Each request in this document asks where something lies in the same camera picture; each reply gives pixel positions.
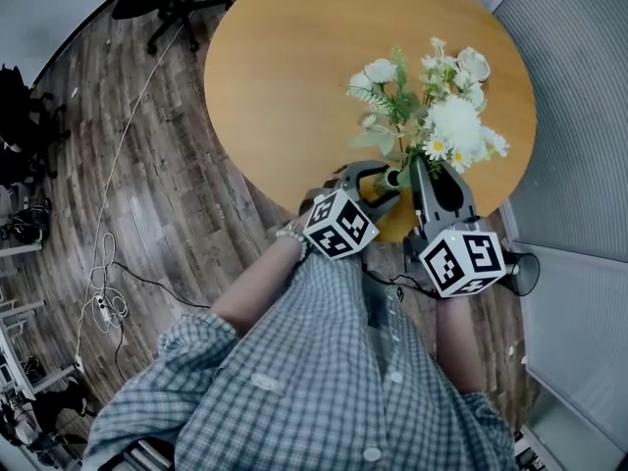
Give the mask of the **black mesh waste bin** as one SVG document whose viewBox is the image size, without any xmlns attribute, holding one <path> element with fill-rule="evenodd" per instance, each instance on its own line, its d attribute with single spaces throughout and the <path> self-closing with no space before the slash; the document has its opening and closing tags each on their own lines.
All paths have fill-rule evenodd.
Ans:
<svg viewBox="0 0 628 471">
<path fill-rule="evenodd" d="M 530 294 L 540 277 L 541 266 L 538 257 L 533 253 L 502 252 L 505 263 L 505 274 L 497 283 L 507 288 L 516 296 Z"/>
</svg>

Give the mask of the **pale green ribbed vase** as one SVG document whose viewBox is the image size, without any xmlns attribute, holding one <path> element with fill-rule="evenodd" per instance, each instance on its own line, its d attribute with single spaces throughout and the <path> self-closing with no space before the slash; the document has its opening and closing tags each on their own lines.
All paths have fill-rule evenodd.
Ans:
<svg viewBox="0 0 628 471">
<path fill-rule="evenodd" d="M 404 189 L 411 188 L 409 167 L 386 167 L 377 177 L 375 181 L 375 188 L 380 194 L 388 192 L 401 192 Z"/>
</svg>

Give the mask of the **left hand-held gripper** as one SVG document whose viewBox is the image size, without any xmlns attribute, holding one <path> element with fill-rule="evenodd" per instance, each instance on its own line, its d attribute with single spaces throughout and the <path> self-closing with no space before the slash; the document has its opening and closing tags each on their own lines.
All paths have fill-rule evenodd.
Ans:
<svg viewBox="0 0 628 471">
<path fill-rule="evenodd" d="M 362 197 L 360 183 L 388 167 L 375 160 L 353 162 L 346 165 L 342 178 L 330 177 L 306 193 L 304 234 L 328 259 L 357 254 L 379 234 L 377 222 L 399 202 L 400 193 L 387 191 L 371 200 Z"/>
</svg>

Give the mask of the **white flowers bunch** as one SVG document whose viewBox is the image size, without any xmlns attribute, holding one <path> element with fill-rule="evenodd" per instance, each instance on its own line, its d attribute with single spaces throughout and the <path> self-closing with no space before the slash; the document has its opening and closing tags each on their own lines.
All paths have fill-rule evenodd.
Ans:
<svg viewBox="0 0 628 471">
<path fill-rule="evenodd" d="M 421 58 L 418 90 L 398 47 L 389 59 L 377 59 L 349 79 L 346 95 L 366 107 L 351 145 L 375 147 L 400 168 L 420 157 L 433 175 L 441 163 L 463 174 L 476 163 L 505 157 L 510 144 L 481 120 L 484 83 L 458 67 L 444 40 L 433 37 L 430 46 Z"/>
</svg>

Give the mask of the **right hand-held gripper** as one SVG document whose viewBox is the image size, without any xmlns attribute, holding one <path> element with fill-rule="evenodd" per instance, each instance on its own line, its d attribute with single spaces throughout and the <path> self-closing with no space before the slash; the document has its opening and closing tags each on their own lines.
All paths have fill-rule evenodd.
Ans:
<svg viewBox="0 0 628 471">
<path fill-rule="evenodd" d="M 425 162 L 415 157 L 410 182 L 418 225 L 404 239 L 404 255 L 431 283 L 433 293 L 439 297 L 473 295 L 503 277 L 505 262 L 497 234 L 473 213 L 473 194 L 462 176 L 450 164 L 441 163 L 440 171 L 430 179 Z M 438 203 L 448 212 L 434 213 Z"/>
</svg>

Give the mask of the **person's checked shirt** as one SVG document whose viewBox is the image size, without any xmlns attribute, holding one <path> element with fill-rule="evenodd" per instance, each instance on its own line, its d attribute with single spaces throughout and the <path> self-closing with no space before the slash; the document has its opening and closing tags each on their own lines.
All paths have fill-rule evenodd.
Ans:
<svg viewBox="0 0 628 471">
<path fill-rule="evenodd" d="M 243 337 L 183 316 L 95 419 L 86 470 L 155 437 L 176 471 L 514 471 L 509 427 L 457 391 L 390 291 L 378 360 L 362 277 L 356 259 L 309 256 Z"/>
</svg>

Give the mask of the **round wooden table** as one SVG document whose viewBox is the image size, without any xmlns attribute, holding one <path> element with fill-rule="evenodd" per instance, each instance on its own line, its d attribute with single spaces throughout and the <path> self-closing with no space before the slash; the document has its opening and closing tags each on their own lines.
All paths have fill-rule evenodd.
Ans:
<svg viewBox="0 0 628 471">
<path fill-rule="evenodd" d="M 477 214 L 488 216 L 526 171 L 537 117 L 514 42 L 478 0 L 236 0 L 205 65 L 215 133 L 237 168 L 289 212 L 342 164 L 390 158 L 403 168 L 437 96 L 422 65 L 432 38 L 449 56 L 470 47 L 489 63 L 480 120 L 507 149 L 463 175 Z"/>
</svg>

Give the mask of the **person's right forearm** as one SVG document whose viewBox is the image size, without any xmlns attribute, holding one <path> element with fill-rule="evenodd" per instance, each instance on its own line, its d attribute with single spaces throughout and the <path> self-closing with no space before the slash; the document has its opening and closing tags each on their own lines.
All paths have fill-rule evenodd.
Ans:
<svg viewBox="0 0 628 471">
<path fill-rule="evenodd" d="M 436 340 L 437 362 L 456 389 L 460 393 L 482 392 L 485 376 L 468 297 L 437 304 Z"/>
</svg>

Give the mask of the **person's grey trousers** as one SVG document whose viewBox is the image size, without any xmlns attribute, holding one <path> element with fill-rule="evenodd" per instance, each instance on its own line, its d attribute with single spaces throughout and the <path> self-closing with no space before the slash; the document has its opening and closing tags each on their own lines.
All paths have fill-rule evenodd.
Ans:
<svg viewBox="0 0 628 471">
<path fill-rule="evenodd" d="M 362 274 L 362 289 L 368 315 L 368 325 L 374 329 L 388 322 L 388 286 L 369 273 Z"/>
</svg>

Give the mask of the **person's left forearm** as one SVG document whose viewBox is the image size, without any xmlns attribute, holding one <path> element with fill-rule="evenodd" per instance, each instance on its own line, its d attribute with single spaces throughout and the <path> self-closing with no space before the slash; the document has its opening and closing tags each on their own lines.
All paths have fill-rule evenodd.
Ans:
<svg viewBox="0 0 628 471">
<path fill-rule="evenodd" d="M 301 243 L 283 236 L 249 266 L 211 305 L 210 311 L 243 337 L 275 302 L 300 259 Z"/>
</svg>

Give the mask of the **brown coconut shell bowl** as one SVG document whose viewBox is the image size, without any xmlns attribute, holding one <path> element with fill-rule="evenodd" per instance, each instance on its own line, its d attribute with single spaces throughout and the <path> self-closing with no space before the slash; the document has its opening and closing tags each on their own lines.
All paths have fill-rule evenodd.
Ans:
<svg viewBox="0 0 628 471">
<path fill-rule="evenodd" d="M 479 82 L 486 81 L 491 73 L 491 67 L 486 57 L 472 47 L 461 50 L 456 57 L 458 67 L 474 76 Z"/>
</svg>

